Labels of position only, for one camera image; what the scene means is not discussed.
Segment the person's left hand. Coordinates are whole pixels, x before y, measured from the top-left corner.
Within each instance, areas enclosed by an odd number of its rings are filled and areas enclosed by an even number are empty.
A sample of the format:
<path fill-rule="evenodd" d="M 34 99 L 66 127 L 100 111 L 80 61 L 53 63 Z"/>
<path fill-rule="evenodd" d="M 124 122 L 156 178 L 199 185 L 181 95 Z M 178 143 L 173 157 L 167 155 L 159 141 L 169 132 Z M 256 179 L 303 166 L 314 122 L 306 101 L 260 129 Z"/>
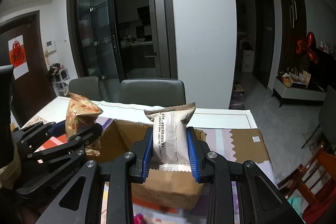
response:
<path fill-rule="evenodd" d="M 18 154 L 18 148 L 15 143 L 13 143 L 13 145 L 13 160 L 8 165 L 2 167 L 0 171 L 1 188 L 13 189 L 16 180 L 21 175 L 21 160 Z"/>

